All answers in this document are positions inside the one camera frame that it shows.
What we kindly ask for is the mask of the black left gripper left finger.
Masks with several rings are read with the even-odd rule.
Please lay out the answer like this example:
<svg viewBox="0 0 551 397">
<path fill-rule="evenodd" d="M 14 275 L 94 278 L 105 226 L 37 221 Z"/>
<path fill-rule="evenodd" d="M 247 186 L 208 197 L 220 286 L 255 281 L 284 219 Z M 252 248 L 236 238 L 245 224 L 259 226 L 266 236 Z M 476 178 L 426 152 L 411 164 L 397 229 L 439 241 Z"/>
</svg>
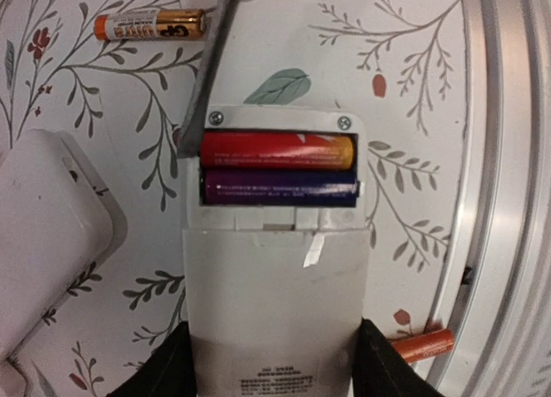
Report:
<svg viewBox="0 0 551 397">
<path fill-rule="evenodd" d="M 195 397 L 189 323 L 180 323 L 142 367 L 110 397 Z"/>
</svg>

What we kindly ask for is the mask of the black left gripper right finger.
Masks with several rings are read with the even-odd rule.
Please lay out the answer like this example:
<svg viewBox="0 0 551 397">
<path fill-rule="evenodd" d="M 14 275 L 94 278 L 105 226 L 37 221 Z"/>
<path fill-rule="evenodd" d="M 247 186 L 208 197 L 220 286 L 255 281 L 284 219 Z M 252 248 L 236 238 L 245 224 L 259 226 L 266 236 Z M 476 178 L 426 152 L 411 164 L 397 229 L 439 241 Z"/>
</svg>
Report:
<svg viewBox="0 0 551 397">
<path fill-rule="evenodd" d="M 443 397 L 416 374 L 369 319 L 358 330 L 351 378 L 355 397 Z"/>
</svg>

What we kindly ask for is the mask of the orange AAA battery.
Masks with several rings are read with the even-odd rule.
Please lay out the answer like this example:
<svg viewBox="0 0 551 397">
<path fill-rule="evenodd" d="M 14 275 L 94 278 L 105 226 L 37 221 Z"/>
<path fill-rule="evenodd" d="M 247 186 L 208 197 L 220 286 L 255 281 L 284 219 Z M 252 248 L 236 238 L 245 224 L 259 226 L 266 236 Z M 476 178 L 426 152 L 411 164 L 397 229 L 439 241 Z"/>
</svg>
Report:
<svg viewBox="0 0 551 397">
<path fill-rule="evenodd" d="M 451 352 L 455 336 L 449 329 L 442 329 L 395 340 L 391 344 L 407 363 L 415 363 Z"/>
</svg>

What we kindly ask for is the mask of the small white remote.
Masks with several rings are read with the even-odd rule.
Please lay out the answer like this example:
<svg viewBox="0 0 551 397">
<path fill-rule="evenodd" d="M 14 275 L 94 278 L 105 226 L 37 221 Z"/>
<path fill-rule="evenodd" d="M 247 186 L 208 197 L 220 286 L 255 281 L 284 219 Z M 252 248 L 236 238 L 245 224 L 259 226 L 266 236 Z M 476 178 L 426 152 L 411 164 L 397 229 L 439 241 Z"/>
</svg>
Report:
<svg viewBox="0 0 551 397">
<path fill-rule="evenodd" d="M 206 170 L 182 161 L 183 259 L 200 396 L 345 396 L 362 319 L 371 222 L 364 122 L 351 113 L 238 105 L 208 111 L 208 132 L 343 135 L 353 208 L 206 205 Z"/>
</svg>

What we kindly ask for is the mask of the white remote control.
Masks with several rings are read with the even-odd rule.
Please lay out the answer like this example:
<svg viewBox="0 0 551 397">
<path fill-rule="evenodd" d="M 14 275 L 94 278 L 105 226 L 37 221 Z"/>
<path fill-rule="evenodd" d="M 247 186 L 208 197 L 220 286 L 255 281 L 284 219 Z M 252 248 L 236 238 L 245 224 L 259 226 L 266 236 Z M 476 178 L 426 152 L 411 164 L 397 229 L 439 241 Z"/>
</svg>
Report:
<svg viewBox="0 0 551 397">
<path fill-rule="evenodd" d="M 1 394 L 26 396 L 12 355 L 92 264 L 123 239 L 124 215 L 67 132 L 31 129 L 1 162 Z"/>
</svg>

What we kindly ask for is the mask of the yellow handled screwdriver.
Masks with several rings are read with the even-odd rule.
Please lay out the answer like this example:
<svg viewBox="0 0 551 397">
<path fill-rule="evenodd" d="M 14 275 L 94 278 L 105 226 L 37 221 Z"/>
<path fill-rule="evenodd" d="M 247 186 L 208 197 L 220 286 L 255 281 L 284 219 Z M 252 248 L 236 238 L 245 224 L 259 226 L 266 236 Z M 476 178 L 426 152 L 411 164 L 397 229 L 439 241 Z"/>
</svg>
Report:
<svg viewBox="0 0 551 397">
<path fill-rule="evenodd" d="M 201 63 L 180 127 L 176 152 L 179 159 L 194 158 L 201 149 L 211 91 L 239 1 L 218 0 L 210 18 Z"/>
</svg>

